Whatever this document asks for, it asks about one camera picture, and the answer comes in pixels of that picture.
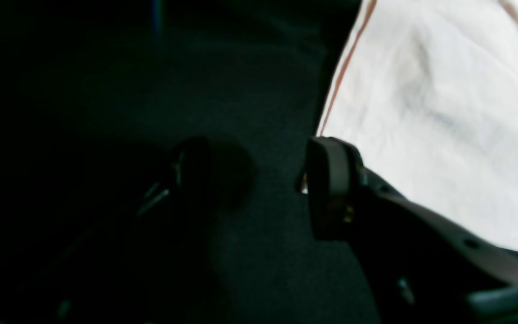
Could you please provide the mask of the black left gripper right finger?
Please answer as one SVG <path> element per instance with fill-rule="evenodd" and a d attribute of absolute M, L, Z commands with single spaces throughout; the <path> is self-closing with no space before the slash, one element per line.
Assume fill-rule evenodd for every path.
<path fill-rule="evenodd" d="M 518 257 L 407 199 L 354 145 L 311 137 L 317 240 L 349 244 L 384 324 L 518 324 Z"/>

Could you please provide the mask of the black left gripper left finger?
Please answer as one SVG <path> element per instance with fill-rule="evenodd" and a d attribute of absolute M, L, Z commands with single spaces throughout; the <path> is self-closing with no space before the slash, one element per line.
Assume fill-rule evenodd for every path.
<path fill-rule="evenodd" d="M 167 151 L 93 156 L 61 182 L 54 211 L 58 324 L 223 324 L 230 299 L 214 232 L 238 213 L 255 162 L 233 135 L 185 138 Z"/>

